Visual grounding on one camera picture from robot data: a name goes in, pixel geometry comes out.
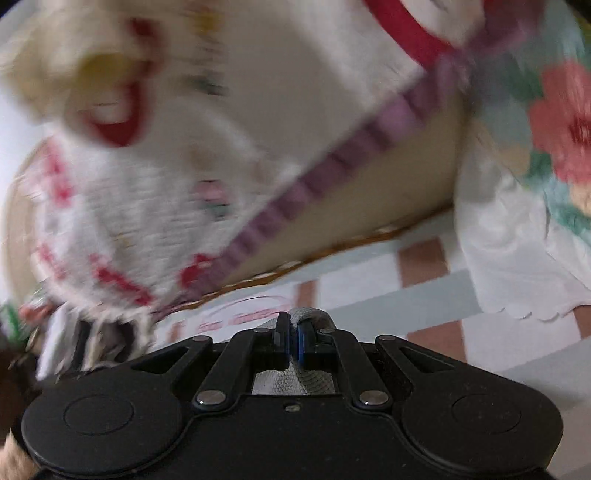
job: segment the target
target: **gray textured cloth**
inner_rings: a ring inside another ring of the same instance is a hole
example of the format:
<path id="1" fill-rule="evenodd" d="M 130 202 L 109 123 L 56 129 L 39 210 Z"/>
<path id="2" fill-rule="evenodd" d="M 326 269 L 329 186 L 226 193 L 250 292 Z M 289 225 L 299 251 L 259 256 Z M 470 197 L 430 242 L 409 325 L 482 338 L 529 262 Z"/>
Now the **gray textured cloth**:
<path id="1" fill-rule="evenodd" d="M 316 329 L 335 328 L 330 315 L 322 310 L 302 308 L 290 311 L 291 328 L 295 335 L 299 323 L 311 321 Z M 276 320 L 264 327 L 275 328 Z M 255 395 L 326 395 L 335 393 L 332 375 L 326 372 L 304 372 L 295 357 L 290 358 L 290 366 L 284 372 L 268 371 L 255 377 L 252 393 Z"/>

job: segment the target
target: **checkered tablecloth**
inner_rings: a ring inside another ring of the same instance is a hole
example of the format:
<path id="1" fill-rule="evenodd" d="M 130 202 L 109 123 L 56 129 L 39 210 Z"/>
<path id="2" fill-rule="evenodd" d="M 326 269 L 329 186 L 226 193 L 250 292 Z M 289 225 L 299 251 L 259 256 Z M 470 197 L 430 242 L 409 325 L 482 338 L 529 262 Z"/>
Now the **checkered tablecloth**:
<path id="1" fill-rule="evenodd" d="M 206 334 L 224 341 L 293 307 L 330 313 L 360 341 L 389 333 L 521 381 L 560 408 L 551 471 L 591 478 L 591 307 L 552 322 L 482 313 L 447 213 L 399 238 L 334 254 L 271 285 L 237 290 L 159 324 L 154 348 Z"/>

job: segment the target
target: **flower center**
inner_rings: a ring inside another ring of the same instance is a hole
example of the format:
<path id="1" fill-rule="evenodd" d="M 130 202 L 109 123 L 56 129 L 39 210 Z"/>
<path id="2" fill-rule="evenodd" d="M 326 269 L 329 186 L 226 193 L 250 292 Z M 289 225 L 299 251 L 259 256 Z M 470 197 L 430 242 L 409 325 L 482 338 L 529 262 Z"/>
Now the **flower center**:
<path id="1" fill-rule="evenodd" d="M 591 120 L 587 118 L 576 118 L 569 125 L 570 135 L 573 142 L 579 145 L 591 147 Z"/>

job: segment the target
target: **metal rivet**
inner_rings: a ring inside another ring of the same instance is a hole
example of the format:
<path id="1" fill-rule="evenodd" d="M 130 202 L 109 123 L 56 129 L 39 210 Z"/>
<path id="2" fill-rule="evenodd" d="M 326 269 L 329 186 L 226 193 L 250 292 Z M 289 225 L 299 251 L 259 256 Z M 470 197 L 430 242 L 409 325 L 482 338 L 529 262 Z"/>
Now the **metal rivet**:
<path id="1" fill-rule="evenodd" d="M 197 395 L 197 402 L 200 405 L 219 405 L 224 403 L 226 400 L 226 394 L 224 392 L 220 392 L 219 390 L 204 390 L 199 395 Z"/>
<path id="2" fill-rule="evenodd" d="M 301 405 L 299 403 L 290 403 L 289 405 L 285 406 L 285 411 L 287 413 L 296 413 L 301 410 Z"/>
<path id="3" fill-rule="evenodd" d="M 368 390 L 367 392 L 363 392 L 359 396 L 359 399 L 364 405 L 376 407 L 387 403 L 390 397 L 386 392 L 382 392 L 381 390 Z"/>

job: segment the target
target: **purple trim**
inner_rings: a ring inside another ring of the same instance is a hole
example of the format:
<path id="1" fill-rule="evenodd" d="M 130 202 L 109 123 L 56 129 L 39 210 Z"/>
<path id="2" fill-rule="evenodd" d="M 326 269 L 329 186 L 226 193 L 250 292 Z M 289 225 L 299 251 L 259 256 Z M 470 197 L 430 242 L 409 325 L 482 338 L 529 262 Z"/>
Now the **purple trim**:
<path id="1" fill-rule="evenodd" d="M 411 89 L 387 103 L 374 118 L 326 154 L 279 198 L 273 200 L 214 260 L 190 292 L 156 314 L 162 319 L 188 301 L 219 290 L 223 280 L 252 257 L 308 205 L 323 198 L 352 174 L 400 141 L 419 131 L 431 115 L 457 91 L 476 56 L 497 54 L 535 32 L 544 11 L 543 0 L 506 0 L 489 12 L 485 26 L 462 50 L 440 58 Z"/>

